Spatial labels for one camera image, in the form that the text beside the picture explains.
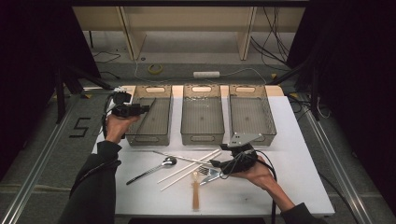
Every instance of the silverware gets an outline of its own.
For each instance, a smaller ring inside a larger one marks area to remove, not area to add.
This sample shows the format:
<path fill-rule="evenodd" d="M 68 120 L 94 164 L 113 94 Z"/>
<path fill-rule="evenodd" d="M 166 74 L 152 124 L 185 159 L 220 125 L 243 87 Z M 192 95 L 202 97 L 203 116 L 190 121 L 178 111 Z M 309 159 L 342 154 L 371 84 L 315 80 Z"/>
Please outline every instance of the silverware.
<path fill-rule="evenodd" d="M 164 156 L 175 157 L 175 158 L 181 159 L 183 161 L 192 161 L 192 162 L 196 162 L 198 164 L 202 164 L 202 165 L 213 167 L 212 163 L 207 162 L 207 161 L 198 161 L 198 160 L 194 160 L 194 159 L 190 159 L 190 158 L 186 158 L 186 157 L 181 157 L 181 156 L 175 156 L 175 155 L 171 155 L 171 154 L 164 153 L 164 152 L 159 152 L 159 151 L 152 151 L 152 152 L 157 153 L 157 154 L 161 154 L 161 155 L 164 155 Z"/>
<path fill-rule="evenodd" d="M 143 174 L 131 179 L 130 181 L 126 182 L 126 185 L 131 184 L 132 182 L 136 181 L 136 179 L 138 179 L 138 178 L 140 178 L 140 177 L 142 177 L 144 175 L 148 175 L 149 173 L 152 173 L 152 172 L 154 172 L 154 171 L 156 171 L 156 170 L 158 170 L 160 168 L 163 168 L 163 167 L 173 166 L 176 163 L 177 163 L 177 159 L 176 158 L 174 158 L 174 157 L 166 157 L 165 160 L 163 160 L 163 162 L 160 165 L 158 165 L 158 166 L 146 171 L 145 173 L 143 173 Z"/>
<path fill-rule="evenodd" d="M 205 167 L 199 167 L 198 169 L 201 174 L 207 175 L 207 177 L 201 181 L 200 183 L 201 186 L 221 177 L 221 172 L 215 169 L 210 169 Z"/>

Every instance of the utensil handle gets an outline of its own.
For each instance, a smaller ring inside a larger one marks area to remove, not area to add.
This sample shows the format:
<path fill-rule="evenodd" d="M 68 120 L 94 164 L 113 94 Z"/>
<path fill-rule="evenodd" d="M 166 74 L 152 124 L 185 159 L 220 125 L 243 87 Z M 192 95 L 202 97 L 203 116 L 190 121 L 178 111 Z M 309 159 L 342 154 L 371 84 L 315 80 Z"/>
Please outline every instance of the utensil handle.
<path fill-rule="evenodd" d="M 198 188 L 199 184 L 197 181 L 194 181 L 192 183 L 192 210 L 199 210 L 199 194 L 198 194 Z"/>
<path fill-rule="evenodd" d="M 143 175 L 148 175 L 149 173 L 154 172 L 155 170 L 159 169 L 160 167 L 162 167 L 162 165 L 158 165 L 158 166 L 152 168 L 151 170 L 148 170 L 145 173 L 143 173 L 143 174 L 141 174 L 141 175 L 139 175 L 137 177 L 132 178 L 131 180 L 126 182 L 126 185 L 130 185 L 132 182 L 136 181 L 136 179 L 142 177 Z"/>

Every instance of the white table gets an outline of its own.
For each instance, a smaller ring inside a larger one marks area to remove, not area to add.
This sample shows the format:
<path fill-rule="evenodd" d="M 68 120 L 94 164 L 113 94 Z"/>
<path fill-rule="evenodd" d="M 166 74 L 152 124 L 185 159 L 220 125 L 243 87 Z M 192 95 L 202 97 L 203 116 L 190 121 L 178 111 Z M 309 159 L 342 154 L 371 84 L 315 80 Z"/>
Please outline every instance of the white table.
<path fill-rule="evenodd" d="M 287 97 L 269 97 L 269 103 L 276 124 L 277 135 L 269 147 L 255 147 L 270 158 L 276 169 L 278 183 L 295 204 L 305 203 L 314 216 L 330 216 L 334 213 L 332 204 L 324 189 L 317 169 L 304 142 L 301 130 L 293 115 Z M 226 134 L 224 143 L 228 143 L 229 122 L 226 98 L 223 97 L 223 113 Z M 163 155 L 151 152 L 164 151 L 174 155 L 201 159 L 204 155 L 219 148 L 217 146 L 183 146 L 181 144 L 182 98 L 174 97 L 172 129 L 168 147 L 131 147 L 124 139 L 120 142 L 120 160 L 122 165 L 116 173 L 117 204 L 116 214 L 134 217 L 264 217 L 271 215 L 272 199 L 264 190 L 245 179 L 229 177 L 218 179 L 201 186 L 200 210 L 192 210 L 192 178 L 187 175 L 176 184 L 161 191 L 162 188 L 179 178 L 187 171 L 175 175 L 162 183 L 164 177 L 191 164 L 178 160 L 169 169 L 161 169 L 153 174 L 136 180 L 127 186 L 126 182 L 148 169 L 159 165 Z M 100 134 L 97 142 L 103 141 Z M 222 151 L 217 160 L 227 161 L 232 157 L 229 151 Z"/>

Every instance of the spoon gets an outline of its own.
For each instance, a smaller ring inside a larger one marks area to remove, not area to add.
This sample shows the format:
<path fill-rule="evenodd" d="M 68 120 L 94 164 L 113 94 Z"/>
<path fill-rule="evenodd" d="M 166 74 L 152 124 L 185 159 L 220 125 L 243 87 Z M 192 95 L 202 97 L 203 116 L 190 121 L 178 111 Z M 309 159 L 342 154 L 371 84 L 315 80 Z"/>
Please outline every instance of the spoon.
<path fill-rule="evenodd" d="M 143 175 L 148 175 L 148 174 L 150 174 L 150 173 L 152 173 L 154 171 L 157 171 L 158 169 L 163 168 L 163 167 L 173 166 L 176 163 L 177 163 L 177 159 L 175 157 L 166 157 L 165 160 L 163 160 L 163 162 L 160 165 L 158 165 L 158 166 L 146 171 L 145 173 L 143 173 L 143 174 L 131 179 L 130 181 L 126 182 L 126 185 L 131 184 L 132 182 L 136 181 L 136 179 L 142 177 Z"/>

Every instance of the chopsticks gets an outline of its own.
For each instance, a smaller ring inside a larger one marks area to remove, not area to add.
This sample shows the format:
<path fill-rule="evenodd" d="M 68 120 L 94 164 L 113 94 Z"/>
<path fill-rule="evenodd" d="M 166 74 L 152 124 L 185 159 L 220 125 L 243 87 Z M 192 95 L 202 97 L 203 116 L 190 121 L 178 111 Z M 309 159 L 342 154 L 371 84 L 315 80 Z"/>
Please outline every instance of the chopsticks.
<path fill-rule="evenodd" d="M 207 158 L 209 158 L 209 159 L 211 160 L 211 159 L 213 159 L 213 158 L 216 158 L 216 157 L 217 157 L 218 155 L 220 155 L 220 154 L 221 154 L 220 150 L 219 150 L 219 149 L 216 149 L 215 151 L 213 151 L 213 152 L 209 153 L 208 155 L 202 157 L 199 161 L 202 161 L 202 160 L 207 159 Z M 173 176 L 173 175 L 176 175 L 176 174 L 180 173 L 181 171 L 184 171 L 184 170 L 190 168 L 190 167 L 193 166 L 194 164 L 197 164 L 197 162 L 193 162 L 192 164 L 190 164 L 190 165 L 188 165 L 188 166 L 182 168 L 181 170 L 179 170 L 179 171 L 177 171 L 177 172 L 175 172 L 175 173 L 173 173 L 173 174 L 167 176 L 166 178 L 160 180 L 158 183 L 164 181 L 165 179 L 167 179 L 167 178 L 169 178 L 169 177 L 171 177 L 171 176 Z M 202 164 L 200 164 L 200 165 L 198 165 L 197 167 L 194 167 L 193 169 L 189 170 L 186 174 L 184 174 L 183 176 L 179 177 L 178 179 L 176 179 L 176 180 L 173 181 L 172 183 L 170 183 L 170 184 L 168 184 L 167 186 L 165 186 L 164 188 L 162 188 L 161 191 L 163 191 L 163 190 L 169 188 L 170 186 L 174 185 L 177 181 L 179 181 L 179 180 L 181 180 L 182 178 L 186 177 L 187 175 L 191 174 L 192 172 L 194 172 L 194 171 L 195 171 L 198 167 L 200 167 L 200 166 L 202 166 Z"/>

